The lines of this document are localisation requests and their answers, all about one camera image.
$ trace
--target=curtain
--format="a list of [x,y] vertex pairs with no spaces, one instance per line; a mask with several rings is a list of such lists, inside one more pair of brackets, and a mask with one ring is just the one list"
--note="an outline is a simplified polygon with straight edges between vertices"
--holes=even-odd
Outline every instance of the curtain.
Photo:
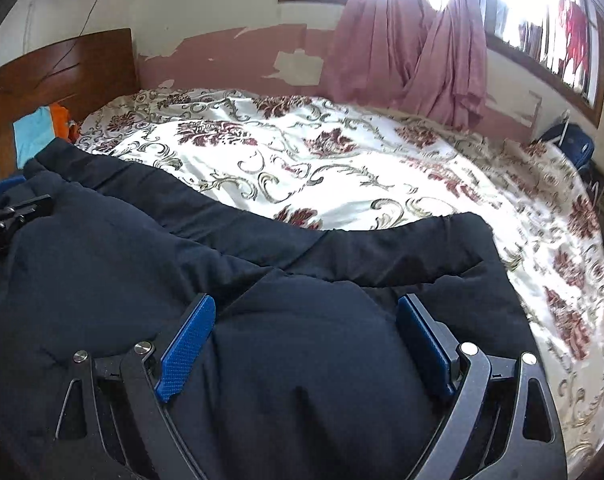
[[478,0],[349,0],[320,79],[335,102],[393,108],[458,130],[486,98],[486,38]]

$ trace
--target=cable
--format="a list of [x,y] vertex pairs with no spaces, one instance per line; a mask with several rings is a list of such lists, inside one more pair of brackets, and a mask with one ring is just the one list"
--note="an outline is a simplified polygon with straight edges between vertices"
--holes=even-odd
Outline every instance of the cable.
[[95,1],[93,2],[93,5],[92,5],[92,7],[91,7],[91,10],[89,10],[89,15],[86,17],[86,21],[84,22],[84,26],[82,27],[82,30],[80,31],[80,35],[79,35],[79,36],[76,38],[76,40],[73,42],[73,45],[71,45],[71,48],[70,48],[70,49],[67,51],[67,53],[66,53],[66,54],[64,54],[64,56],[62,56],[62,57],[60,58],[60,60],[59,60],[57,63],[55,63],[55,65],[53,65],[53,67],[51,68],[51,70],[49,70],[49,71],[48,71],[48,72],[47,72],[47,73],[46,73],[46,74],[45,74],[45,75],[42,77],[42,79],[40,79],[40,80],[38,81],[37,85],[35,85],[35,86],[33,87],[33,90],[31,90],[32,92],[33,92],[33,91],[35,91],[35,90],[37,90],[37,89],[38,89],[38,87],[39,87],[39,86],[40,86],[40,85],[41,85],[41,84],[42,84],[44,81],[46,81],[46,80],[47,80],[47,79],[48,79],[48,78],[49,78],[49,77],[50,77],[50,76],[53,74],[53,71],[54,71],[54,70],[55,70],[55,69],[58,67],[58,65],[59,65],[60,63],[62,63],[62,62],[63,62],[63,61],[66,59],[66,56],[68,56],[68,55],[71,53],[71,51],[72,51],[72,50],[73,50],[73,49],[76,47],[76,44],[77,44],[78,40],[79,40],[79,39],[80,39],[80,37],[81,37],[81,36],[84,34],[84,30],[86,29],[86,25],[89,23],[89,20],[91,19],[91,14],[93,13],[93,9],[95,9],[95,6],[98,4],[98,1],[99,1],[99,0],[95,0]]

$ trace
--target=floral bedsheet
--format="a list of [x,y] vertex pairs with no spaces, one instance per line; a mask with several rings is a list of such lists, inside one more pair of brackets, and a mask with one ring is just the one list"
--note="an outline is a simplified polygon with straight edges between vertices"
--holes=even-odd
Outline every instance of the floral bedsheet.
[[491,145],[322,98],[209,90],[119,98],[84,121],[77,144],[308,229],[482,216],[543,355],[570,478],[604,442],[602,236],[581,180],[554,146]]

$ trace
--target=blue cloth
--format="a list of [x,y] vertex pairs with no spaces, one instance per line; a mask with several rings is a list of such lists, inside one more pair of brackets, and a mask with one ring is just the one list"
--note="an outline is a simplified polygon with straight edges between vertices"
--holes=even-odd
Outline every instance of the blue cloth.
[[56,137],[51,112],[46,106],[41,106],[31,115],[15,121],[13,131],[18,170]]

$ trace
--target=wooden bed frame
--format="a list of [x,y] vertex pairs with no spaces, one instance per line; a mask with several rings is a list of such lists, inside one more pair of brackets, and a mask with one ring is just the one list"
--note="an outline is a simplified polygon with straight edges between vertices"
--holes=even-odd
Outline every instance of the wooden bed frame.
[[140,90],[128,28],[87,34],[29,52],[0,67],[0,179],[16,170],[13,123],[58,102],[83,121]]

